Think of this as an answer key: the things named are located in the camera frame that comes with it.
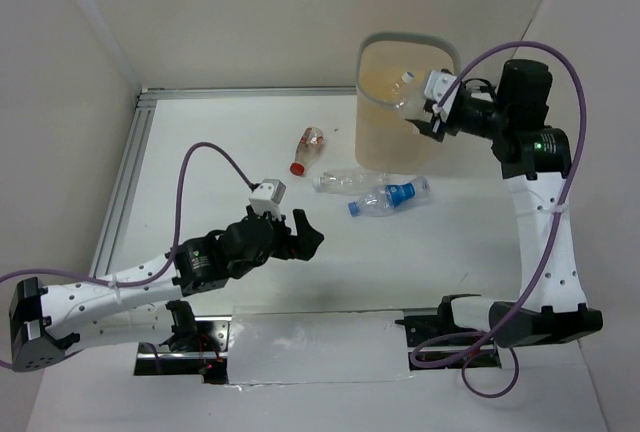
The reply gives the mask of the capless clear bottle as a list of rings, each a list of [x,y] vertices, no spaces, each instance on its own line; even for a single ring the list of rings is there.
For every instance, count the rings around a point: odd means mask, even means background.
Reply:
[[[412,83],[403,88],[397,112],[408,121],[429,122],[433,115],[433,103],[432,99],[424,96],[421,83]]]

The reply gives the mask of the clear bottle front white cap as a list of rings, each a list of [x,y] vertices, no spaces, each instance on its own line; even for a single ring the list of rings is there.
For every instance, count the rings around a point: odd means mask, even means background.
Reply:
[[[412,100],[419,93],[420,86],[413,71],[391,71],[380,79],[376,95],[381,101],[401,105]]]

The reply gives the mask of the small red-capped bottle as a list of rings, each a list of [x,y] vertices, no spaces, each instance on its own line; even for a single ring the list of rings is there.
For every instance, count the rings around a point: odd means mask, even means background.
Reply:
[[[304,176],[307,169],[319,157],[324,146],[324,132],[317,127],[307,127],[295,151],[289,171],[295,176]]]

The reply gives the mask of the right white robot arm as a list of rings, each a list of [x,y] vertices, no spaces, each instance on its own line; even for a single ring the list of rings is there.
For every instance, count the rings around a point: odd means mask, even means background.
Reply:
[[[460,132],[490,141],[516,212],[522,276],[517,301],[444,297],[438,336],[457,344],[471,331],[491,332],[496,345],[516,348],[568,343],[600,331],[603,316],[588,306],[578,277],[568,211],[577,156],[566,133],[546,123],[552,85],[548,66],[509,60],[488,99],[460,85],[439,110],[436,101],[453,80],[447,72],[431,72],[423,112],[411,122],[438,142]]]

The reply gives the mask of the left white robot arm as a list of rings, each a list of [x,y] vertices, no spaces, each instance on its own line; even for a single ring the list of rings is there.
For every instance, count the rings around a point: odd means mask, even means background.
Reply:
[[[6,368],[34,372],[88,348],[149,343],[184,351],[200,330],[188,297],[219,290],[269,259],[308,261],[324,240],[301,209],[295,226],[253,211],[224,230],[103,278],[45,286],[29,277],[9,307],[11,360]]]

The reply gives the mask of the clear bottle near bin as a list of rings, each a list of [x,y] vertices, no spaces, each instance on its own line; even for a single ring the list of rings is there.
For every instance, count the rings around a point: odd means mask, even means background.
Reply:
[[[364,168],[339,169],[326,171],[313,178],[312,187],[319,193],[355,196],[387,185],[389,179],[386,173]]]

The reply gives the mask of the beige mesh waste bin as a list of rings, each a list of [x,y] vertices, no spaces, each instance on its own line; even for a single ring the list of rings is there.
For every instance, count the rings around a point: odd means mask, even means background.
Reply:
[[[399,116],[399,105],[377,98],[378,83],[391,71],[410,70],[424,87],[431,71],[454,72],[458,68],[456,49],[442,38],[409,32],[378,32],[366,37],[356,62],[358,164],[386,173],[421,173],[432,154],[432,140]]]

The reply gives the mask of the blue-labelled blue-capped bottle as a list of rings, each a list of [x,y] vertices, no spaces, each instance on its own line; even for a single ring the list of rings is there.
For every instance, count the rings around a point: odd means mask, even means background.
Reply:
[[[428,200],[431,187],[425,177],[416,177],[404,184],[388,184],[372,189],[348,204],[352,217],[384,217],[392,215],[408,204]]]

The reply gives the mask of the glossy white tape sheet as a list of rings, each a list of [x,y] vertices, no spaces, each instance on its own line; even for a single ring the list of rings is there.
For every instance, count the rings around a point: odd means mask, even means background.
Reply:
[[[239,386],[376,383],[410,377],[399,311],[236,315],[229,383]]]

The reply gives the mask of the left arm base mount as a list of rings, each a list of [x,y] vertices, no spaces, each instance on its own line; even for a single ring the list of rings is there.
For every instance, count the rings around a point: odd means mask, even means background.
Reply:
[[[139,377],[197,375],[205,384],[227,385],[231,316],[197,316],[186,301],[170,301],[170,336],[138,345],[133,374]]]

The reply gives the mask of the aluminium frame rail left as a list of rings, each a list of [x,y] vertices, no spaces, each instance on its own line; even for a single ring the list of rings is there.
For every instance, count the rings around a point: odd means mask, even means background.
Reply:
[[[143,89],[136,100],[133,119],[121,158],[109,205],[89,269],[102,279],[115,271],[123,247],[139,174],[151,132],[157,100]]]

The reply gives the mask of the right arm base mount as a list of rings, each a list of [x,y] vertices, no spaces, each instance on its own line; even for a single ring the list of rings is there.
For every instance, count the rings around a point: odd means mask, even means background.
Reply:
[[[437,309],[425,309],[416,311],[404,311],[401,318],[394,324],[404,331],[408,355],[423,342],[435,339],[443,335],[456,334],[446,340],[433,343],[424,347],[416,355],[418,361],[439,361],[461,352],[473,345],[482,333],[474,329],[460,328],[449,323],[440,307]],[[478,351],[466,355],[451,364],[441,366],[441,369],[461,369],[465,361],[472,358],[469,368],[500,368],[501,360],[493,340],[483,345]]]

